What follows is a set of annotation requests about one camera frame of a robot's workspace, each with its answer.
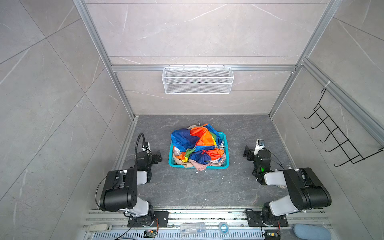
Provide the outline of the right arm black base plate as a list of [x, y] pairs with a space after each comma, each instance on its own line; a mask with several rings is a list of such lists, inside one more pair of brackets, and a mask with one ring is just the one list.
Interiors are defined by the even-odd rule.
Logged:
[[245, 210], [249, 227], [288, 227], [289, 223], [285, 216], [269, 216], [263, 211]]

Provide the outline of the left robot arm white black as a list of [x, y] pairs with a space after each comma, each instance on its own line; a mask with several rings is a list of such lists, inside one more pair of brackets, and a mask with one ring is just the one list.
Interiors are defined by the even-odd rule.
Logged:
[[150, 143], [140, 133], [134, 151], [134, 166], [126, 170], [109, 171], [101, 180], [100, 197], [95, 193], [95, 202], [104, 212], [122, 212], [129, 221], [143, 227], [159, 223], [153, 205], [138, 196], [138, 186], [150, 183], [152, 165], [162, 161], [160, 154], [153, 154]]

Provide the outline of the rainbow striped shorts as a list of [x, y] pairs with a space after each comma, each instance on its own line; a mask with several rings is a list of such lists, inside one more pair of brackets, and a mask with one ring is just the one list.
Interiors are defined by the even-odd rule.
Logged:
[[220, 166], [224, 159], [223, 140], [209, 124], [175, 130], [171, 133], [171, 142], [173, 156], [185, 163], [194, 160], [203, 165]]

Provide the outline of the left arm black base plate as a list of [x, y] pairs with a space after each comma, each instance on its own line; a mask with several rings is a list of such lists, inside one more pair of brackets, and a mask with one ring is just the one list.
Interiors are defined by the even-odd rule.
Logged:
[[165, 228], [168, 226], [169, 213], [168, 211], [155, 211], [143, 217], [130, 216], [127, 227], [156, 228], [159, 226], [160, 228]]

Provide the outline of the teal plastic laundry basket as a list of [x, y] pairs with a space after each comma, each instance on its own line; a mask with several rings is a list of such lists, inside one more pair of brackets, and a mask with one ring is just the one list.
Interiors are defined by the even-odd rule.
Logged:
[[[230, 163], [229, 163], [229, 160], [230, 160], [230, 156], [229, 156], [229, 149], [228, 149], [228, 141], [227, 141], [227, 136], [225, 133], [223, 132], [218, 132], [219, 136], [220, 136], [220, 139], [223, 140], [223, 147], [224, 147], [224, 159], [222, 160], [222, 164], [220, 166], [209, 166], [207, 165], [206, 169], [210, 169], [210, 170], [225, 170], [229, 167]], [[179, 169], [185, 169], [185, 168], [194, 168], [194, 166], [191, 166], [191, 167], [185, 167], [184, 165], [179, 165], [179, 164], [176, 164], [175, 160], [173, 159], [173, 149], [174, 149], [174, 145], [173, 143], [171, 142], [171, 146], [170, 146], [170, 151], [169, 151], [169, 160], [168, 160], [168, 163], [169, 165], [172, 167], [172, 168], [179, 168]]]

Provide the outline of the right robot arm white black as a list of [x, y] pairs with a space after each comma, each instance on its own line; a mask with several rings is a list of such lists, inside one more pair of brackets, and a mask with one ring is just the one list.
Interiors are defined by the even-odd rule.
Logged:
[[266, 148], [251, 150], [245, 147], [243, 157], [254, 164], [252, 172], [263, 186], [285, 187], [288, 195], [266, 202], [261, 211], [262, 223], [267, 226], [281, 224], [289, 214], [329, 207], [332, 198], [320, 179], [310, 168], [271, 169], [271, 152]]

